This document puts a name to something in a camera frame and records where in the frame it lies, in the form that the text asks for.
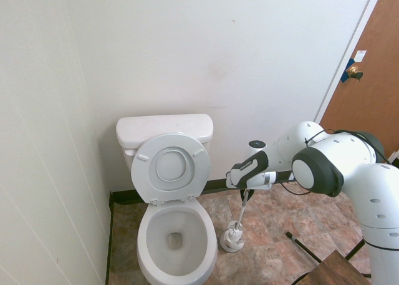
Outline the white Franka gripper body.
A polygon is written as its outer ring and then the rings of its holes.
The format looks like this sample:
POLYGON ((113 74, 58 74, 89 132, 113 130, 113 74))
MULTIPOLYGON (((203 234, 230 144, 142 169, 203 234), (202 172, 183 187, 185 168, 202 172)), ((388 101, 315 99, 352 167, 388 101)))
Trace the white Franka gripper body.
POLYGON ((261 150, 250 156, 242 163, 233 165, 226 174, 226 186, 228 188, 251 188, 258 186, 258 181, 250 181, 250 179, 258 176, 269 166, 267 154, 261 150))

